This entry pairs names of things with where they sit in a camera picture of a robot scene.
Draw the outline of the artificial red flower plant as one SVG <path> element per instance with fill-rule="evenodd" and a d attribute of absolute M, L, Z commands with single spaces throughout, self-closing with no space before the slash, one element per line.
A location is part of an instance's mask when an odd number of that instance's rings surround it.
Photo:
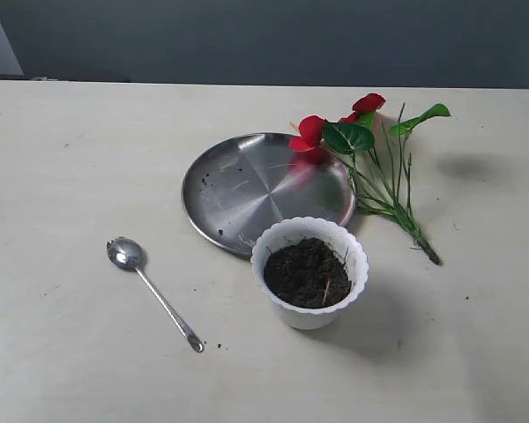
<path fill-rule="evenodd" d="M 336 122 L 309 115 L 293 126 L 297 134 L 291 137 L 289 147 L 297 153 L 335 153 L 343 160 L 358 210 L 398 225 L 431 263 L 440 266 L 441 257 L 414 216 L 413 155 L 406 145 L 415 128 L 433 118 L 448 118 L 451 111 L 443 103 L 436 103 L 420 115 L 404 119 L 405 110 L 401 108 L 393 126 L 380 124 L 388 156 L 383 160 L 376 147 L 375 124 L 385 103 L 382 95 L 369 93 L 353 104 L 350 115 Z"/>

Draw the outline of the silver metal spoon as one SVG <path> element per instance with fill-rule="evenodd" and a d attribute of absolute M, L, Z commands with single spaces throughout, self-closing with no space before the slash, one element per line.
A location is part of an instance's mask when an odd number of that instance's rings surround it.
<path fill-rule="evenodd" d="M 203 341 L 165 299 L 156 285 L 146 276 L 144 271 L 146 255 L 142 247 L 132 239 L 118 236 L 107 242 L 106 249 L 108 259 L 113 265 L 121 270 L 132 271 L 138 274 L 182 336 L 186 339 L 190 348 L 196 353 L 202 353 L 205 350 Z"/>

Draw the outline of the dark potting soil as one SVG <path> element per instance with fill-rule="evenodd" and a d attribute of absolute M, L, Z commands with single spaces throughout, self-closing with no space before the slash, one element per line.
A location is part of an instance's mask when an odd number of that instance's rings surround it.
<path fill-rule="evenodd" d="M 272 253 L 264 282 L 275 296 L 298 308 L 327 308 L 350 293 L 344 264 L 323 241 L 308 238 Z"/>

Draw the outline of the white scalloped plastic flowerpot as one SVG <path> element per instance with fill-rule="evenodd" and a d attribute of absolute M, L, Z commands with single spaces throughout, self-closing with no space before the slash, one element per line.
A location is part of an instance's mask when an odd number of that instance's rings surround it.
<path fill-rule="evenodd" d="M 352 283 L 348 296 L 327 308 L 298 308 L 288 304 L 275 296 L 264 280 L 264 267 L 272 253 L 308 238 L 318 238 L 333 250 Z M 265 230 L 252 249 L 250 263 L 253 277 L 270 300 L 273 311 L 283 323 L 297 330 L 316 330 L 333 322 L 358 299 L 369 273 L 367 255 L 354 235 L 331 221 L 312 217 L 285 219 Z"/>

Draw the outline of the round stainless steel plate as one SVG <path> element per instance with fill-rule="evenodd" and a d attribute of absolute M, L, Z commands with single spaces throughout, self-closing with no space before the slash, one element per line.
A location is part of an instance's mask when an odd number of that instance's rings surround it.
<path fill-rule="evenodd" d="M 263 231 L 284 219 L 349 222 L 354 195 L 345 164 L 322 147 L 296 152 L 291 138 L 274 132 L 232 137 L 192 163 L 183 178 L 183 208 L 210 243 L 248 259 Z"/>

